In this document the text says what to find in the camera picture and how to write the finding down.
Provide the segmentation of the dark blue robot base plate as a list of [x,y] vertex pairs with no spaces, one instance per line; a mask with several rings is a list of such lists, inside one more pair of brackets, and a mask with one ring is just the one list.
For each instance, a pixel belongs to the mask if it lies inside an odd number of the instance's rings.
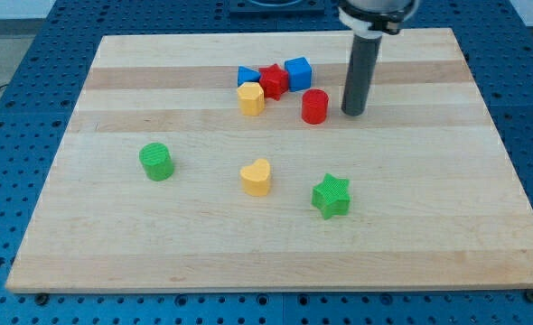
[[229,0],[230,15],[323,14],[321,0]]

